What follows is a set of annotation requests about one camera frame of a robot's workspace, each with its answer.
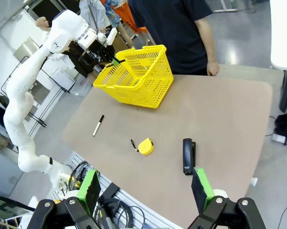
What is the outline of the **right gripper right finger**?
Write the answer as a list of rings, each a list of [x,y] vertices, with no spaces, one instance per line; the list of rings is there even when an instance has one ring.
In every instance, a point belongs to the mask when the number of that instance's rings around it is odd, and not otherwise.
[[[203,168],[194,168],[191,183],[199,215],[190,229],[264,229],[256,203],[251,198],[231,201],[224,194],[216,195]]]

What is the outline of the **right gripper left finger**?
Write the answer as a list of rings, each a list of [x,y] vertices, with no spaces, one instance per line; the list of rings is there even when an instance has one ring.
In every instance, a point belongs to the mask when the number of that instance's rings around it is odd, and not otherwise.
[[[30,220],[31,229],[101,228],[92,214],[101,191],[98,175],[88,170],[79,190],[67,193],[59,203],[50,199],[39,201]]]

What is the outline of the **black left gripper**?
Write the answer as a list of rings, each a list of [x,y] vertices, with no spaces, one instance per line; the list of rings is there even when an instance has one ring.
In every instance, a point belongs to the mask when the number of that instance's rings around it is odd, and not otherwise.
[[[124,62],[125,59],[118,59],[115,56],[115,49],[112,45],[104,46],[102,44],[97,44],[96,46],[97,63],[110,63],[114,66],[118,65],[119,62]]]

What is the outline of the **person's left hand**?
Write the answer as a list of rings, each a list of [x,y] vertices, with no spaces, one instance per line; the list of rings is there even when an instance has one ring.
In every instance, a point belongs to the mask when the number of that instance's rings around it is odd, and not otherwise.
[[[207,75],[216,76],[220,70],[219,64],[217,61],[207,63]]]

